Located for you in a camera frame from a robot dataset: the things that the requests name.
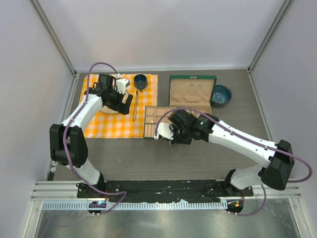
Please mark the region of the green jewelry tray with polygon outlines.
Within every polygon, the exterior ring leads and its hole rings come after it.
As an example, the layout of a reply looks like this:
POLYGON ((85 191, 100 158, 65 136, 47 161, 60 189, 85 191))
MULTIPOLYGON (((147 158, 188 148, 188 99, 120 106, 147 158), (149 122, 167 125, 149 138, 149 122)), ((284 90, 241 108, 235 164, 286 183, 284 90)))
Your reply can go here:
MULTIPOLYGON (((157 107, 157 106, 146 106, 145 107, 145 120, 144 120, 144 139, 154 139, 154 130, 155 125, 158 120, 165 114, 167 111, 174 109, 175 107, 157 107)), ((161 122, 172 124, 168 119, 171 113, 168 113, 161 122)))

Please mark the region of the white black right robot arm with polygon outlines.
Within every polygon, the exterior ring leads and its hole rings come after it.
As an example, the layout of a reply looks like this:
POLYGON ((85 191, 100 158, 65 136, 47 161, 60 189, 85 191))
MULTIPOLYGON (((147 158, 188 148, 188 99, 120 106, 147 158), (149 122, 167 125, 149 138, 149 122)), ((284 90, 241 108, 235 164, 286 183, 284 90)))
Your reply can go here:
POLYGON ((177 110, 168 119, 172 123, 176 143, 190 144, 192 140, 203 140, 225 146, 257 163, 246 169, 231 170, 223 184, 226 194, 234 196, 249 186, 263 184, 275 190, 286 188, 295 164, 288 141, 275 143, 256 138, 209 114, 196 117, 186 110, 177 110))

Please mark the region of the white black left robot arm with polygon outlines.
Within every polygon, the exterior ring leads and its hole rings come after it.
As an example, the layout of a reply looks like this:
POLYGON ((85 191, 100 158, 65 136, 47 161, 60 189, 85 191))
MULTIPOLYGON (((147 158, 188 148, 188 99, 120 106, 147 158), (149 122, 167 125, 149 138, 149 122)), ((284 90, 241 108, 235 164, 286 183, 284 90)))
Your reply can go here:
POLYGON ((101 172, 88 159, 88 146, 84 132, 93 117, 103 107, 122 114, 129 114, 133 96, 126 89, 130 81, 119 75, 100 74, 92 87, 87 87, 83 100, 75 111, 62 123, 50 127, 51 160, 68 167, 88 186, 95 198, 106 192, 101 172))

